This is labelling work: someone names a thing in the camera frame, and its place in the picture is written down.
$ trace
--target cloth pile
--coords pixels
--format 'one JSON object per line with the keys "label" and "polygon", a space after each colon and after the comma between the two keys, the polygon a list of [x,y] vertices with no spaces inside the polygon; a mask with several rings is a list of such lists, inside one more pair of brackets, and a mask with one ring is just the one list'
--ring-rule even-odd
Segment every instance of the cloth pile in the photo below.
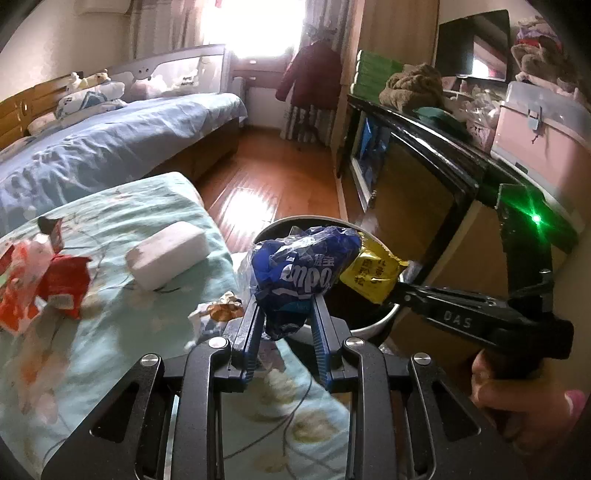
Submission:
{"label": "cloth pile", "polygon": [[384,85],[394,73],[401,72],[402,68],[403,65],[396,60],[386,59],[368,50],[359,50],[351,95],[379,103],[379,94]]}
{"label": "cloth pile", "polygon": [[409,114],[423,106],[443,109],[441,75],[426,63],[405,65],[402,72],[388,79],[386,88],[379,94],[379,102]]}

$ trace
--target storage box latch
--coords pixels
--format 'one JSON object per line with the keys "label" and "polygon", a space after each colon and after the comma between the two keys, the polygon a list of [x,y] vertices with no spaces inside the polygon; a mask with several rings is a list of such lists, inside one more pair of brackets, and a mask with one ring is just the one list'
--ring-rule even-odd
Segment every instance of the storage box latch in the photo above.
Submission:
{"label": "storage box latch", "polygon": [[534,132],[538,132],[542,121],[542,107],[540,105],[529,105],[527,110],[527,126]]}

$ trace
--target cabinet door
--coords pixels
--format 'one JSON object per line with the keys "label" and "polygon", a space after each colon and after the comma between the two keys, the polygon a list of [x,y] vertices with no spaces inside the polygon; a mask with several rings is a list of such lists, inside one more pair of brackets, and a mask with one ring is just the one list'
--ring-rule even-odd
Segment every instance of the cabinet door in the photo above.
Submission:
{"label": "cabinet door", "polygon": [[404,260],[421,262],[454,203],[446,189],[392,139],[361,227]]}

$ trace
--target candy wrapper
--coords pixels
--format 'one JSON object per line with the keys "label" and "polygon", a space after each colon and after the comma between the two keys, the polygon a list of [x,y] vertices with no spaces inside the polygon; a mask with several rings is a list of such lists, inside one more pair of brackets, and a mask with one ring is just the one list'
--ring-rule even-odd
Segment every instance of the candy wrapper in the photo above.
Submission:
{"label": "candy wrapper", "polygon": [[362,246],[359,255],[341,273],[340,280],[369,301],[381,304],[408,262],[395,257],[364,233],[360,233],[360,236]]}
{"label": "candy wrapper", "polygon": [[203,343],[210,338],[222,336],[227,323],[243,315],[242,301],[231,291],[227,291],[219,300],[200,303],[189,315],[195,332],[195,340],[190,342],[188,347]]}
{"label": "candy wrapper", "polygon": [[299,330],[310,313],[310,299],[325,293],[357,257],[361,238],[352,228],[293,227],[290,236],[255,245],[255,294],[267,316],[265,331],[279,340]]}

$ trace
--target yellow snack bag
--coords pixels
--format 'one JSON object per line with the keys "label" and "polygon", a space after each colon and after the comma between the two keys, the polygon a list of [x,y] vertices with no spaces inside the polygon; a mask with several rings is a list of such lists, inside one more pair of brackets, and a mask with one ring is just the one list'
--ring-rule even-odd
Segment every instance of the yellow snack bag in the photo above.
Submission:
{"label": "yellow snack bag", "polygon": [[408,266],[408,262],[395,257],[363,232],[359,234],[359,255],[339,278],[369,301],[381,304],[394,288],[398,276]]}

